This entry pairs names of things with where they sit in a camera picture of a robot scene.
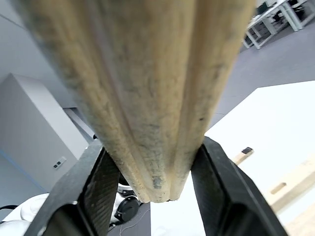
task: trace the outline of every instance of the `white wall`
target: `white wall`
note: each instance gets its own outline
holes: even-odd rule
[[[0,84],[0,150],[50,191],[88,143],[40,81],[10,75]],[[67,161],[57,170],[59,158]]]
[[[29,76],[40,80],[62,107],[76,107],[69,91],[23,27],[10,2],[0,0],[0,82],[9,73]]]
[[[12,161],[0,150],[0,207],[19,205],[30,197],[46,192],[8,160]],[[0,221],[10,212],[10,210],[0,210]]]

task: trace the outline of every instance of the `clamp jaw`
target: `clamp jaw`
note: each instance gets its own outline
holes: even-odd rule
[[[254,182],[205,137],[191,168],[207,236],[286,236]],[[107,235],[120,172],[99,140],[54,186],[25,236]]]

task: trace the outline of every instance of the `white desk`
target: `white desk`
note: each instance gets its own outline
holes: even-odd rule
[[[239,167],[261,192],[315,153],[315,81],[258,88],[206,132],[229,158],[251,147]],[[315,188],[278,214],[285,225],[315,202]],[[204,236],[191,178],[178,201],[151,203],[153,236]]]
[[[298,18],[298,16],[295,14],[294,10],[292,9],[292,7],[287,2],[283,5],[299,30],[303,29],[303,27],[315,17],[315,1],[314,0],[300,0],[298,4],[294,5],[294,7],[302,5],[302,4],[305,4],[311,10],[310,15],[303,21],[300,21],[300,19]]]
[[[298,31],[298,28],[296,26],[295,20],[292,19],[291,15],[288,14],[287,12],[287,0],[278,0],[277,3],[272,6],[271,8],[269,8],[266,12],[264,12],[262,15],[257,15],[254,18],[252,18],[251,22],[249,23],[249,25],[247,26],[247,32],[246,35],[248,36],[248,38],[252,41],[252,43],[255,45],[255,47],[257,49],[260,49],[262,45],[264,45],[271,37],[273,37],[277,31],[274,28],[274,26],[270,23],[270,21],[267,19],[267,17],[273,13],[276,10],[280,10],[281,13],[284,15],[284,17],[286,18],[286,20],[289,22],[289,24],[291,25],[292,29],[294,31]],[[269,30],[270,32],[270,36],[267,37],[265,40],[263,40],[261,43],[258,43],[257,40],[254,38],[254,36],[250,33],[249,29],[253,28],[256,24],[258,24],[259,22],[262,22],[266,28]]]

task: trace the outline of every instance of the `light wood surface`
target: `light wood surface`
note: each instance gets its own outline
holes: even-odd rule
[[[143,202],[179,198],[253,0],[15,0]]]
[[[290,236],[315,235],[315,204],[286,225],[285,230]]]
[[[253,154],[254,150],[250,150],[249,152],[247,153],[243,153],[240,152],[239,154],[237,154],[233,159],[232,161],[236,164],[236,165],[239,165],[241,164],[243,161],[245,161],[245,159],[247,159],[250,155]]]
[[[264,197],[274,212],[278,212],[315,183],[315,155],[277,181]]]

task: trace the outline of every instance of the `desk leg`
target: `desk leg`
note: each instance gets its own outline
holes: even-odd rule
[[[246,35],[248,36],[248,38],[250,38],[250,40],[255,45],[255,47],[257,49],[260,49],[260,45],[258,44],[258,42],[255,40],[255,38],[251,35],[251,33],[249,31],[246,31]]]
[[[254,31],[258,38],[261,38],[261,34],[256,30],[255,26],[252,27],[252,30]]]
[[[286,9],[283,6],[279,7],[281,13],[284,15],[284,17],[286,18],[286,20],[289,22],[289,24],[291,25],[292,29],[297,32],[299,29],[297,28],[296,24],[294,23],[294,21],[292,20],[292,18],[289,16],[289,14],[287,13]]]
[[[303,29],[302,23],[301,23],[300,19],[297,17],[297,15],[295,14],[295,12],[293,11],[292,7],[291,7],[287,2],[285,2],[285,3],[283,4],[283,7],[284,7],[284,9],[287,11],[287,13],[289,14],[289,16],[290,16],[291,19],[293,20],[293,22],[295,23],[296,27],[297,27],[299,30],[302,30],[302,29]]]
[[[267,18],[263,19],[262,22],[264,23],[264,25],[266,26],[266,28],[269,30],[271,34],[277,33],[275,27],[270,23],[270,21]]]
[[[248,45],[248,43],[246,42],[246,40],[243,40],[243,44],[244,44],[244,46],[248,49],[248,48],[250,48],[250,46]]]

